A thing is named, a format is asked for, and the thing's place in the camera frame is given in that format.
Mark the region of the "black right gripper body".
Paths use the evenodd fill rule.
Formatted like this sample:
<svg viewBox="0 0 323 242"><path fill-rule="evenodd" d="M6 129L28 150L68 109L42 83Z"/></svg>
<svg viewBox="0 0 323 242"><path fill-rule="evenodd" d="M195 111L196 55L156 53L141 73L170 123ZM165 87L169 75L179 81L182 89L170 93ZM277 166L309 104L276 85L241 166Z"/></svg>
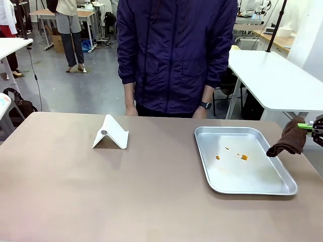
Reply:
<svg viewBox="0 0 323 242"><path fill-rule="evenodd" d="M316 120L314 123L313 123L313 126L312 126L312 138L313 138L313 141L318 144L319 146L323 146L323 142L322 142L322 132L323 132L323 129L322 129L322 120Z"/></svg>

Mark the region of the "person's left hand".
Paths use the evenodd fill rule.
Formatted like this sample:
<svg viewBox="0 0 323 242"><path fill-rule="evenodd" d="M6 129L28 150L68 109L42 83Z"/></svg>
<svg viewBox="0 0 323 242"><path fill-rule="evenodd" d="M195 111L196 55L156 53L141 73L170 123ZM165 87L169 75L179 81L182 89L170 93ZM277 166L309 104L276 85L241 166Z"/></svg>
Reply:
<svg viewBox="0 0 323 242"><path fill-rule="evenodd" d="M205 109L204 107L200 106L194 112L193 118L200 118L200 119L207 118L207 109Z"/></svg>

